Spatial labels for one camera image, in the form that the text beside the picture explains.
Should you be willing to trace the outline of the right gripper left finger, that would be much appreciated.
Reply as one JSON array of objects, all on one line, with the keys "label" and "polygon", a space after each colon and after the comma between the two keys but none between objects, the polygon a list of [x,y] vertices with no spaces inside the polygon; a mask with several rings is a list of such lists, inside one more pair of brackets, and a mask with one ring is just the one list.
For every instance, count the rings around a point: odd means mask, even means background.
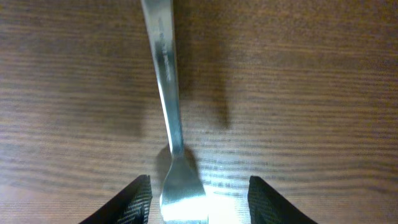
[{"label": "right gripper left finger", "polygon": [[147,224],[152,188],[149,175],[140,175],[80,224]]}]

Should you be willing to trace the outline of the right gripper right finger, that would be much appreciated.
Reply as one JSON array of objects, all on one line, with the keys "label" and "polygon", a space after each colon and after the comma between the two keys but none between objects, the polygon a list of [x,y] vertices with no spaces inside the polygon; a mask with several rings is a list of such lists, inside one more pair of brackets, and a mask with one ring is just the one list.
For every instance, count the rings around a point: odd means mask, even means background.
[{"label": "right gripper right finger", "polygon": [[258,176],[249,179],[252,224],[317,224]]}]

